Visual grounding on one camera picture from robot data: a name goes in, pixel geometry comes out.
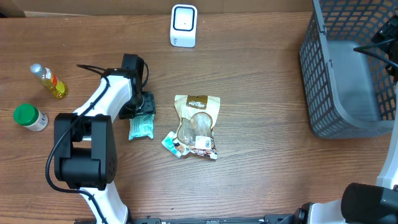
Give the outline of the teal snack bar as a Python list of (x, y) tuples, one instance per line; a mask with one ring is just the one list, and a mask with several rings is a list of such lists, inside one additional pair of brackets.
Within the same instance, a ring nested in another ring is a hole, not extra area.
[(136, 138), (149, 137), (154, 138), (154, 114), (137, 116), (130, 119), (129, 140)]

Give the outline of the teal tissue pack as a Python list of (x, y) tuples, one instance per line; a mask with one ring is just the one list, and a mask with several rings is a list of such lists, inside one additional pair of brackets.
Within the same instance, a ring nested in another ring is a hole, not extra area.
[(162, 141), (162, 145), (177, 158), (188, 154), (187, 147), (177, 139), (177, 135), (173, 131), (166, 135)]

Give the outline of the brown snack packet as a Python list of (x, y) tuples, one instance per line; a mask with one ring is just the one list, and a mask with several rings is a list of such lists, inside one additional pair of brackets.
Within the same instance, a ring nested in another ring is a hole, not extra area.
[(190, 148), (210, 148), (196, 143), (197, 137), (210, 138), (218, 119), (221, 99), (216, 96), (175, 95), (175, 109), (180, 119), (176, 138)]

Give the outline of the white barcode snack packet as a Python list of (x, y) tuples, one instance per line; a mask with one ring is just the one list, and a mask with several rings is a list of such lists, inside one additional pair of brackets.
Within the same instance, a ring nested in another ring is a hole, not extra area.
[(207, 157), (217, 160), (217, 150), (213, 137), (209, 136), (196, 136), (194, 144), (189, 145), (190, 152), (198, 156)]

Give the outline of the yellow liquid bottle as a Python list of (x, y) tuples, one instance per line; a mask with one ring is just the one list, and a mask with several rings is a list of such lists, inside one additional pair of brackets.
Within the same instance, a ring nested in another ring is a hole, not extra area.
[(51, 92), (56, 99), (62, 99), (67, 96), (68, 90), (66, 84), (57, 78), (49, 68), (35, 63), (30, 66), (30, 71), (38, 79), (40, 84)]

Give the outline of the green lid jar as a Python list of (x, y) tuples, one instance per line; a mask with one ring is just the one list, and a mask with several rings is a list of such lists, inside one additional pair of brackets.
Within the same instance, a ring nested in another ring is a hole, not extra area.
[(45, 129), (49, 121), (46, 114), (28, 103), (19, 105), (14, 110), (13, 118), (17, 124), (35, 132)]

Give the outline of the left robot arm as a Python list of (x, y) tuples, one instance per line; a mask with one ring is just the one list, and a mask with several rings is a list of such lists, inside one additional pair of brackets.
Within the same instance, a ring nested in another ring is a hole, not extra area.
[(143, 90), (148, 65), (136, 54), (124, 54), (119, 68), (82, 67), (100, 74), (101, 83), (84, 105), (55, 117), (45, 177), (54, 190), (81, 195), (95, 223), (132, 223), (114, 183), (118, 158), (113, 121), (156, 113), (153, 94)]

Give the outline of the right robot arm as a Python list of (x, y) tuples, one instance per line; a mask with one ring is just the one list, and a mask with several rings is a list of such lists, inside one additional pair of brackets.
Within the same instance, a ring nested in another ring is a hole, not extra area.
[(314, 135), (391, 135), (376, 183), (351, 183), (339, 200), (308, 203), (307, 223), (396, 223), (397, 15), (314, 14), (299, 56)]

